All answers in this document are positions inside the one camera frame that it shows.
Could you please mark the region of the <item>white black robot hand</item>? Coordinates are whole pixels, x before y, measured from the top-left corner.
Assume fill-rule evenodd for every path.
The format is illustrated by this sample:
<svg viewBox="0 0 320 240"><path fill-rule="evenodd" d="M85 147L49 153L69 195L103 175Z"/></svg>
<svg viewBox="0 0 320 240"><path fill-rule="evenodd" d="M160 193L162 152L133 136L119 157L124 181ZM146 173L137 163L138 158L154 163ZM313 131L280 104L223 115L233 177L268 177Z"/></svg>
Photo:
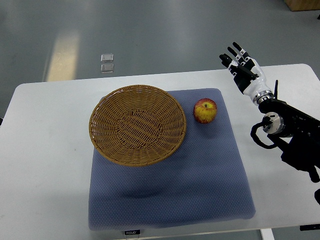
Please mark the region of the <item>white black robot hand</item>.
<svg viewBox="0 0 320 240"><path fill-rule="evenodd" d="M250 97L256 106L266 99L273 98L274 94L267 86L267 78L258 62L236 42L227 50L232 56L224 53L219 58L233 76L239 91Z"/></svg>

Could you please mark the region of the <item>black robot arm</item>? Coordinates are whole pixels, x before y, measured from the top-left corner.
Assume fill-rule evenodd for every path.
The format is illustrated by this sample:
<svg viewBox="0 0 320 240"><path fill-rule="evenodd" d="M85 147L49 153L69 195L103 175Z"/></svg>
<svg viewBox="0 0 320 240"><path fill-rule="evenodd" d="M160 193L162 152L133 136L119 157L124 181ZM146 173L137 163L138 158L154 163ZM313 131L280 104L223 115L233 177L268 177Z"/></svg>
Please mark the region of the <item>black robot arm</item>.
<svg viewBox="0 0 320 240"><path fill-rule="evenodd" d="M262 121L251 129L254 142L265 148L279 148L281 160L309 174L313 183L320 181L320 121L278 99L278 81L274 96L262 99L258 109Z"/></svg>

